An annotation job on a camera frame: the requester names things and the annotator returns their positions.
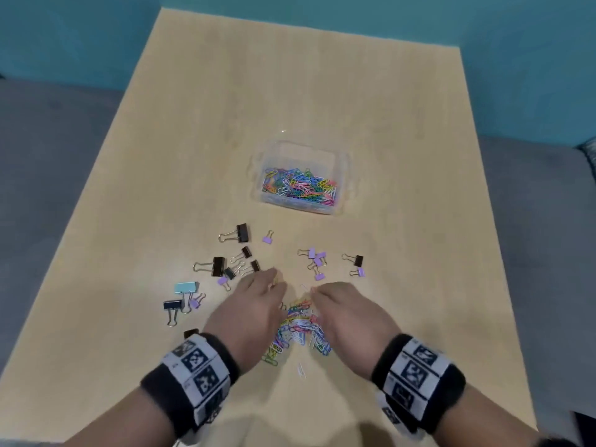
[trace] table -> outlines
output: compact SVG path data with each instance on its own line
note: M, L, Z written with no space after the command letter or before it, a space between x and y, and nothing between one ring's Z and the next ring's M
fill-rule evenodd
M339 216L250 198L251 157L278 134L350 154ZM297 249L326 250L327 281L352 281L535 425L459 49L162 9L0 381L0 437L63 441L133 389L226 297L192 264L238 254L217 237L244 222L287 301L314 284ZM191 280L207 299L169 328L161 303ZM388 439L372 385L337 356L285 360L238 382L207 443Z

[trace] hand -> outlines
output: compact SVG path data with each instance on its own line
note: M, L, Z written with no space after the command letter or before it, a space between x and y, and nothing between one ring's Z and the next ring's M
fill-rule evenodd
M370 380L381 354L401 332L397 324L352 284L332 282L311 292L325 338L346 366Z
M287 316L279 307L288 284L271 286L276 274L277 270L270 268L243 277L205 324L204 332L220 339L241 374L259 363Z

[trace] wall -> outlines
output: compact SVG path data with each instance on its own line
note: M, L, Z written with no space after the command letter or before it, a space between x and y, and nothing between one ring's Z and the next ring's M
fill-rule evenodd
M9 0L0 73L123 89L159 4L456 45L480 134L596 136L596 0Z

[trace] person's right arm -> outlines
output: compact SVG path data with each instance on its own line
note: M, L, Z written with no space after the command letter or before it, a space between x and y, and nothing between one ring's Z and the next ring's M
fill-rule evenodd
M312 299L321 314L325 337L338 357L357 375L375 381L377 363L401 334L391 316L345 282L313 288ZM440 447L534 447L540 443L536 430L470 384L431 434Z

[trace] transparent plastic container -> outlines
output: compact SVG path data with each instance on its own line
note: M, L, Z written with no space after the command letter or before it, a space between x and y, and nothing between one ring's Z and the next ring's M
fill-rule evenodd
M261 202L281 205L289 209L310 211L321 214L337 214L342 207L348 186L350 161L343 152L332 152L289 139L276 139L265 145L263 151L253 159L256 171L253 197ZM324 205L264 190L268 170L307 169L319 178L336 183L333 205Z

